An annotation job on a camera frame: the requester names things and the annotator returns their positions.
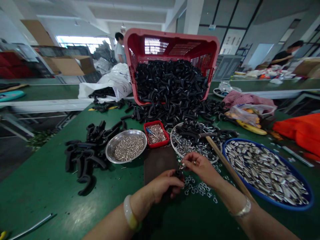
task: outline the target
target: person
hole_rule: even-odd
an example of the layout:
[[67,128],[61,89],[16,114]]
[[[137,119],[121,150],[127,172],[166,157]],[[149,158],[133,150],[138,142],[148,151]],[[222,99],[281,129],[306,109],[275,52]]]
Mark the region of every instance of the person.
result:
[[127,63],[126,55],[124,53],[123,45],[123,35],[122,33],[117,32],[115,35],[117,40],[117,45],[114,50],[114,55],[118,63]]
[[288,63],[289,59],[293,58],[292,53],[297,51],[299,48],[303,46],[303,41],[299,40],[293,44],[291,44],[286,51],[279,52],[277,55],[274,56],[269,67],[272,65],[280,65],[283,66]]
[[[206,157],[191,152],[185,156],[182,163],[216,191],[249,239],[299,239],[224,180]],[[131,197],[127,196],[125,206],[122,203],[110,212],[84,237],[84,240],[130,239],[137,230],[138,223],[146,217],[153,204],[160,202],[169,186],[173,186],[170,195],[172,199],[179,194],[184,183],[173,177],[174,172],[175,170],[169,170],[162,173]]]

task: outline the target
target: white shirt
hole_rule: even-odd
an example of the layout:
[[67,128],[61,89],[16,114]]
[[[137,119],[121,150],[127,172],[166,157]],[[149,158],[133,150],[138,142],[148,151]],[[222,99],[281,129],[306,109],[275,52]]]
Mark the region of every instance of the white shirt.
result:
[[126,56],[124,53],[124,47],[119,43],[117,43],[116,48],[114,50],[115,58],[116,58],[117,62],[119,63],[120,60],[119,60],[118,54],[122,55],[122,60],[124,61],[124,63],[127,63],[127,59],[126,59]]

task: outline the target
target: stainless steel bowl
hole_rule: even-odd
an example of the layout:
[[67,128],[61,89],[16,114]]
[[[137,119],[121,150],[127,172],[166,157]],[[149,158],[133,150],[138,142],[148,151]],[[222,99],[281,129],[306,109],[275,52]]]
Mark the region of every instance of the stainless steel bowl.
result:
[[146,149],[147,146],[147,136],[140,130],[126,130],[123,131],[121,133],[119,133],[118,135],[116,135],[115,137],[113,137],[107,144],[106,147],[106,156],[107,159],[112,162],[112,163],[116,163],[116,164],[123,164],[123,163],[127,163],[127,162],[131,162],[133,159],[127,160],[127,161],[117,161],[116,159],[114,159],[114,157],[112,156],[112,150],[115,148],[115,146],[126,136],[129,135],[133,135],[133,136],[141,136],[144,142],[144,147],[142,149],[142,151],[135,156],[133,159],[136,159],[137,157],[140,156],[140,154]]

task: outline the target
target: blue plastic tray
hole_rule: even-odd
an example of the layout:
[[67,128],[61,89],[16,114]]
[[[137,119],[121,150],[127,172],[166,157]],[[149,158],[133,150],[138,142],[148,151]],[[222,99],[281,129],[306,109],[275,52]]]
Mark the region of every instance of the blue plastic tray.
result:
[[[225,151],[225,146],[226,144],[228,144],[230,141],[243,141],[243,142],[252,142],[252,141],[249,141],[247,139],[242,139],[242,138],[233,138],[233,139],[229,139],[228,141],[226,141],[223,145],[223,155],[226,157],[226,159],[228,160],[227,158],[227,155],[226,155],[226,151]],[[308,184],[308,182],[306,181],[306,179],[286,160],[284,159],[283,157],[281,157],[280,155],[278,155],[277,153],[275,153],[274,151],[272,151],[271,149],[259,144],[259,143],[256,143],[256,142],[252,142],[254,144],[256,144],[257,147],[263,147],[263,148],[266,148],[268,149],[270,152],[276,154],[277,156],[279,156],[280,160],[288,166],[288,168],[290,169],[292,175],[294,175],[297,179],[299,179],[303,184],[304,184],[304,187],[306,188],[306,190],[308,191],[308,195],[303,195],[305,199],[307,199],[309,201],[309,204],[308,205],[300,205],[300,206],[291,206],[291,205],[287,205],[287,204],[283,204],[283,203],[279,203],[277,201],[274,201],[272,200],[271,198],[267,197],[266,195],[263,195],[262,193],[260,193],[257,189],[255,189],[255,187],[253,187],[251,184],[247,183],[243,177],[236,171],[236,173],[238,174],[238,176],[240,177],[240,179],[242,180],[242,182],[244,183],[244,185],[250,190],[252,191],[253,193],[255,193],[256,195],[258,195],[259,197],[263,198],[264,200],[268,201],[269,203],[272,203],[276,206],[279,206],[281,208],[284,208],[284,209],[287,209],[287,210],[291,210],[291,211],[306,211],[308,210],[309,208],[311,208],[314,204],[314,197],[313,197],[313,192],[311,190],[311,187],[310,185]]]
[[13,99],[23,97],[26,94],[24,93],[24,91],[11,91],[11,92],[0,93],[0,95],[2,95],[0,98],[0,102],[8,102]]

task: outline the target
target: green leaves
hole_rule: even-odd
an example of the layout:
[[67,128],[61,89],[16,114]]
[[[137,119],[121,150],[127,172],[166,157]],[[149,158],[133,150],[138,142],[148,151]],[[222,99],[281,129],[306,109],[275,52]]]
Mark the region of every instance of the green leaves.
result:
[[40,149],[46,142],[48,142],[56,132],[47,130],[43,132],[34,132],[34,136],[29,139],[27,147],[31,147],[33,152]]

